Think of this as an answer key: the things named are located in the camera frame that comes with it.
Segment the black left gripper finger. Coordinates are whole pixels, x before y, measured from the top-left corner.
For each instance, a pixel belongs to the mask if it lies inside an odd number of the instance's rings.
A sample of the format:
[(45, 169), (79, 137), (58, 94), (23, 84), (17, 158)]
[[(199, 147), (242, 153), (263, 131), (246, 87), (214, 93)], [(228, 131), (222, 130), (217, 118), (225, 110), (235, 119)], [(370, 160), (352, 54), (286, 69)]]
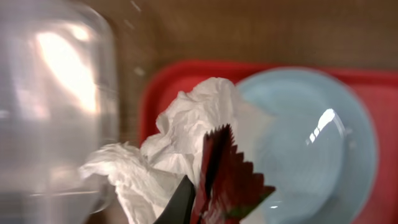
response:
[(189, 224), (195, 196), (195, 186), (185, 175), (154, 224)]

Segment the white paper napkin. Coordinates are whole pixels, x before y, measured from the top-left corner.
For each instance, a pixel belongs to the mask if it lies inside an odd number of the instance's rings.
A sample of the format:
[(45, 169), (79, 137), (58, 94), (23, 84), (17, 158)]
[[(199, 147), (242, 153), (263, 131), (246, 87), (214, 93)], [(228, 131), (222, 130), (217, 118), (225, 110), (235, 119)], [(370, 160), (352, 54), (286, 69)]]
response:
[(224, 124), (237, 129), (246, 105), (231, 81), (209, 78), (178, 93), (156, 119), (159, 133), (141, 147), (105, 145), (90, 154), (80, 175), (107, 177), (129, 223), (154, 223), (184, 176), (198, 185), (204, 135)]

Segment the red candy wrapper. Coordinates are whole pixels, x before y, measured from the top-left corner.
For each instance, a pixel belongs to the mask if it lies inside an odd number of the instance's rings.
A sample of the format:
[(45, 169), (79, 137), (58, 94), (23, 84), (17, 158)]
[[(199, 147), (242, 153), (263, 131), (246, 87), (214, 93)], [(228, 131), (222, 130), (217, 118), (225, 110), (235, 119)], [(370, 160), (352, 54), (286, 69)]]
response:
[(255, 173), (253, 163), (238, 151), (229, 124), (206, 133), (190, 223), (240, 224), (275, 192), (264, 181), (264, 175)]

